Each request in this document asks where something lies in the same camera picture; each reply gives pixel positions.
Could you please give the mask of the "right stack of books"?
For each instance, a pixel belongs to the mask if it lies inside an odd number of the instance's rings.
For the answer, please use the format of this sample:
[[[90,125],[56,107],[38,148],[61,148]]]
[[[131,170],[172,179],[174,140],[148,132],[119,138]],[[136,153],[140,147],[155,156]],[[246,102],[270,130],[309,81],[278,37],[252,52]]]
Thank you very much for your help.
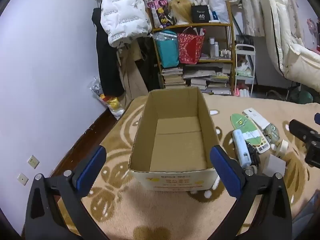
[[[186,64],[182,75],[186,84],[201,92],[231,95],[232,65],[227,63]]]

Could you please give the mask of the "black paper bag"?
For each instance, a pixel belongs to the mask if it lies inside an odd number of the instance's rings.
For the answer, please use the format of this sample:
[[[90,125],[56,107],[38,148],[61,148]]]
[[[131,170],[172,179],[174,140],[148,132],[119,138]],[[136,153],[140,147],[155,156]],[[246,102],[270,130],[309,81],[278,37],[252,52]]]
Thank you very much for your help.
[[[193,5],[191,16],[193,23],[208,23],[210,20],[209,9],[206,5]]]

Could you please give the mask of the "left stack of books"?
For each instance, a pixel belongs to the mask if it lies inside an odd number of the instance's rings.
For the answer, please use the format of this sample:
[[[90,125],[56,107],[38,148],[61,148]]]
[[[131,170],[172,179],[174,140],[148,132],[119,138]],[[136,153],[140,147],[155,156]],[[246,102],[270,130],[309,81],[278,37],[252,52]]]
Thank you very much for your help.
[[[183,88],[185,87],[185,80],[183,79],[183,68],[165,68],[161,75],[164,81],[165,88]]]

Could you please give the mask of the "stack of books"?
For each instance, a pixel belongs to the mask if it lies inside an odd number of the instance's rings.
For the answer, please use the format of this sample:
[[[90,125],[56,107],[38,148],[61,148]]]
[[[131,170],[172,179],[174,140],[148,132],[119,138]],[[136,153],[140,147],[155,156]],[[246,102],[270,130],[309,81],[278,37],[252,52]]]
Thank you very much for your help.
[[[185,87],[185,80],[183,79],[183,68],[165,68],[161,75],[164,81],[165,88],[183,88]]]
[[[227,63],[186,64],[182,75],[186,84],[201,92],[231,95],[232,65]]]

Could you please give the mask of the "cardboard box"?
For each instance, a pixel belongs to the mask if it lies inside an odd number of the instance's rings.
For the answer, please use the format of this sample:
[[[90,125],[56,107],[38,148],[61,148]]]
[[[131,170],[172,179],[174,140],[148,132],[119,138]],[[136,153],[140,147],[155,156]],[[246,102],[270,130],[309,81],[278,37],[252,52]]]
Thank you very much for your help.
[[[151,191],[208,190],[217,180],[209,156],[217,144],[198,88],[153,90],[139,120],[129,171]]]

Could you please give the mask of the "flat white rectangular device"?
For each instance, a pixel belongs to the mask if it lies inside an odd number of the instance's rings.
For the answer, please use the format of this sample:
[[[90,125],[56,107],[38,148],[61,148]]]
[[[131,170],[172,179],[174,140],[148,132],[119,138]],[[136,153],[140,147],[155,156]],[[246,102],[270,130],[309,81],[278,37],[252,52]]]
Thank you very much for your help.
[[[264,130],[270,122],[267,121],[260,113],[258,113],[253,108],[247,108],[243,110],[243,113],[247,115],[250,119],[253,120],[253,122],[261,129]]]

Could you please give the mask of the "yellow wooden shelf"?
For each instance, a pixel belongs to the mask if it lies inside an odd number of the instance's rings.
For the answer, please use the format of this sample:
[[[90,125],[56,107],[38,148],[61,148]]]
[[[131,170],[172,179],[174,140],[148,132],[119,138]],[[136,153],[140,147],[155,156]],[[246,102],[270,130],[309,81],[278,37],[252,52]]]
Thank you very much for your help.
[[[161,26],[151,32],[163,86],[192,86],[209,94],[231,95],[235,40],[229,2],[222,3],[225,20],[207,5],[188,5],[188,19],[182,23],[173,18],[173,5],[156,5]]]

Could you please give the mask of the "wall socket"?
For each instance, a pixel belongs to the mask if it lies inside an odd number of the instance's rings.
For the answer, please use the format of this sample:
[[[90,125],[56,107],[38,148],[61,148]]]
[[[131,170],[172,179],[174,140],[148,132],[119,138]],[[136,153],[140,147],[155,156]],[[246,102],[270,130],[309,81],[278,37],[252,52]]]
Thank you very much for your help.
[[[29,178],[24,175],[23,173],[20,173],[17,177],[17,180],[23,185],[25,186],[29,180]]]
[[[34,155],[32,155],[29,159],[28,159],[28,161],[27,161],[27,163],[33,168],[33,169],[35,169],[35,168],[37,168],[37,166],[39,165],[39,160],[34,156]]]

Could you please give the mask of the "black hanging coat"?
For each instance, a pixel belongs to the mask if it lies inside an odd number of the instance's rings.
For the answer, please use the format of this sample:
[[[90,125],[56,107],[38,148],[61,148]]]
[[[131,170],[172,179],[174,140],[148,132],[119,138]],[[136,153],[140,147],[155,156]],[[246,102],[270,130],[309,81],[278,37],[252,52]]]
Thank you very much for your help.
[[[101,9],[94,8],[92,22],[96,27],[96,50],[100,83],[105,96],[119,97],[125,92],[118,69],[117,50],[110,46],[101,23]]]

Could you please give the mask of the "red gift bag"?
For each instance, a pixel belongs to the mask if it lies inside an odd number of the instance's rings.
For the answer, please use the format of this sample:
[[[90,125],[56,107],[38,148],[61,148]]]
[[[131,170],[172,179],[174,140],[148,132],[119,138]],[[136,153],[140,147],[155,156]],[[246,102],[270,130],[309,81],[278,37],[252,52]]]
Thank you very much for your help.
[[[183,64],[197,64],[204,43],[206,30],[201,28],[198,34],[196,28],[187,27],[178,33],[179,61]]]

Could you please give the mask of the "teal cartoon earbud case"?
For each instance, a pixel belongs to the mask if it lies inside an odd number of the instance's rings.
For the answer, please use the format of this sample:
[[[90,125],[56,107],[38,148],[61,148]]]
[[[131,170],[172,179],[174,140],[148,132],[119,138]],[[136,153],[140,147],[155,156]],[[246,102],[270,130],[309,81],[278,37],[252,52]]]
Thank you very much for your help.
[[[279,130],[274,126],[274,124],[269,123],[264,129],[263,134],[270,144],[277,145],[279,143]]]

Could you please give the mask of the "beige patterned rug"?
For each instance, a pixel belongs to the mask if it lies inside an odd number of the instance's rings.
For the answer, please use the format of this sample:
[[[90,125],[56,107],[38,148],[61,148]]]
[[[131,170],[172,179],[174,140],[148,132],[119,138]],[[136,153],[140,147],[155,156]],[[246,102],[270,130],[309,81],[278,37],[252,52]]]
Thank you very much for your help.
[[[180,173],[161,186],[157,176],[129,169],[146,100],[146,96],[133,100],[101,142],[106,163],[82,203],[110,239],[207,239],[235,202],[214,170]],[[232,158],[236,156],[232,114],[253,108],[279,129],[281,139],[289,144],[283,158],[284,181],[292,215],[297,216],[319,190],[319,169],[305,163],[305,145],[289,132],[289,122],[296,119],[319,129],[314,122],[319,104],[216,95],[205,96],[205,101],[217,111],[212,120],[218,141]]]

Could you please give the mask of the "cream small box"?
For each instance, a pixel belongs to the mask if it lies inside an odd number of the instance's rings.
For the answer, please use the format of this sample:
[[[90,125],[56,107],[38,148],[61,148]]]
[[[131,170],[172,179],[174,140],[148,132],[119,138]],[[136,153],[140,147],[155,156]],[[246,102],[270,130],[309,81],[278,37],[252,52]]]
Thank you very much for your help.
[[[271,144],[272,154],[278,158],[283,159],[287,153],[289,143],[286,140],[282,140],[277,145]]]

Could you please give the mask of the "beige trench coat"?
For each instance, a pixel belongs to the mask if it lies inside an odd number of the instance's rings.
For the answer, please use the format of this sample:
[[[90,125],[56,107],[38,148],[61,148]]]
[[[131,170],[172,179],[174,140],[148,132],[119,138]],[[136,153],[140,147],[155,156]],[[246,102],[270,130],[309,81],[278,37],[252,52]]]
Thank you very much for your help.
[[[136,65],[141,60],[142,54],[137,40],[118,49],[117,52],[120,80],[125,92],[119,97],[120,103],[125,108],[135,98],[148,95],[145,82]]]

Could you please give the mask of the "white metal cart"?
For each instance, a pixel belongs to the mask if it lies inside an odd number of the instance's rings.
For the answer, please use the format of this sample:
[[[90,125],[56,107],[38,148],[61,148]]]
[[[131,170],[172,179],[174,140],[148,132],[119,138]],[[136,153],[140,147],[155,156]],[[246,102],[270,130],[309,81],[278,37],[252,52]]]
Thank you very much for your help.
[[[256,51],[253,45],[235,46],[235,81],[233,95],[250,98],[255,84]]]

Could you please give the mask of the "teal bag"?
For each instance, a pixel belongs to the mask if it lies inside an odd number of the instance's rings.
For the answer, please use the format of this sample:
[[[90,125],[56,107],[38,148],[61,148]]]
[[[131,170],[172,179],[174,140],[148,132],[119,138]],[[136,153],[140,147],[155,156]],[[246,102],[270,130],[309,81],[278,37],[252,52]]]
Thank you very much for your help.
[[[179,64],[178,39],[173,31],[163,30],[155,33],[157,50],[163,68],[177,67]]]

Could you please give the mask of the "white square box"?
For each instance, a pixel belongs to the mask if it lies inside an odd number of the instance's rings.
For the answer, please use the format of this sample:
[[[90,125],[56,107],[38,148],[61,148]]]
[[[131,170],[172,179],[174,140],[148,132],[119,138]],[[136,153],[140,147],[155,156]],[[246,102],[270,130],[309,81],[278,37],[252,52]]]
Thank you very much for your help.
[[[268,177],[272,177],[275,173],[284,176],[285,168],[286,162],[271,154],[265,160],[262,173]]]

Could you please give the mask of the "black keys bunch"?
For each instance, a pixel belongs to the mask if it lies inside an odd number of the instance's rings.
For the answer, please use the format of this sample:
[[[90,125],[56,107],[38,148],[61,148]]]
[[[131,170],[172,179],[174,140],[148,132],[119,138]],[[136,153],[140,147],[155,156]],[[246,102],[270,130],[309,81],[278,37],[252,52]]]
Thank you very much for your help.
[[[249,142],[246,142],[246,145],[251,158],[251,164],[258,168],[260,166],[260,158],[256,147]]]

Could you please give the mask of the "plastic bag with toys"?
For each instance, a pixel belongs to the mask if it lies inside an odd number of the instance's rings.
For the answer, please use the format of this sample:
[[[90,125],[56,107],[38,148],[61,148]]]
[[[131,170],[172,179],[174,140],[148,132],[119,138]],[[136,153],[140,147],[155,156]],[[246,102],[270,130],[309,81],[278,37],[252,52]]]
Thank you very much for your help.
[[[124,113],[124,109],[116,97],[106,96],[103,93],[103,89],[100,83],[100,80],[96,77],[93,77],[93,81],[89,85],[89,89],[94,94],[94,96],[104,105],[106,106],[113,116],[119,120],[120,117]]]

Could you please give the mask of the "blonde wig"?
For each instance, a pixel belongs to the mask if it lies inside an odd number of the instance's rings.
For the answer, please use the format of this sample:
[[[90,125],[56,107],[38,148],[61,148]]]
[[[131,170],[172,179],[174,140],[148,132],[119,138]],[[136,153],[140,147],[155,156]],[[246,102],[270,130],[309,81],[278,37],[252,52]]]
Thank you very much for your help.
[[[176,25],[192,23],[191,7],[194,4],[189,0],[171,0],[169,2],[170,13],[175,19]]]

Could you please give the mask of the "lower wall socket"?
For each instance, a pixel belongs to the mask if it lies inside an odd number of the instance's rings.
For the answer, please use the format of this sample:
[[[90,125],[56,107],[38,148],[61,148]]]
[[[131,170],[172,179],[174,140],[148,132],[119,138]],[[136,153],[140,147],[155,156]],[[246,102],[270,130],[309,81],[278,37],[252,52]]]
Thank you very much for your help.
[[[24,175],[23,173],[20,173],[17,177],[17,180],[23,185],[25,186],[29,180],[29,178]]]

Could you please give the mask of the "white flashlight with strap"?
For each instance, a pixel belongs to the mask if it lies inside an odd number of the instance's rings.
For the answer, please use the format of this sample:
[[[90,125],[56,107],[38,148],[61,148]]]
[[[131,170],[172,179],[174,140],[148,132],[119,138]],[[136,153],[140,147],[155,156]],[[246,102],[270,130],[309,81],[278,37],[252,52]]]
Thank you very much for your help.
[[[238,156],[239,164],[242,168],[251,166],[251,156],[246,145],[246,141],[239,129],[232,132],[232,138]]]

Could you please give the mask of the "upper wall socket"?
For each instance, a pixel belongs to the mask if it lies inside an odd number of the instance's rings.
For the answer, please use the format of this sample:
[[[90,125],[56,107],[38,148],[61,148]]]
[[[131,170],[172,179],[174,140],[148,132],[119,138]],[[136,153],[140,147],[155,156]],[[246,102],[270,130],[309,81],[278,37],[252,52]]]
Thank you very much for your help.
[[[37,168],[37,166],[39,165],[39,160],[34,156],[34,155],[32,155],[29,159],[28,159],[28,161],[27,161],[27,163],[33,168],[33,169],[35,169],[35,168]]]

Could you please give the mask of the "white puffer jacket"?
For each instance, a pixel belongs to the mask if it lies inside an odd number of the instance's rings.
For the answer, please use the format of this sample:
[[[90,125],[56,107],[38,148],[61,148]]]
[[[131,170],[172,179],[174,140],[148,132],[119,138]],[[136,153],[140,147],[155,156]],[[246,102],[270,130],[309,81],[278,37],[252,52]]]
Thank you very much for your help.
[[[100,24],[113,48],[130,44],[151,32],[143,0],[102,0]]]

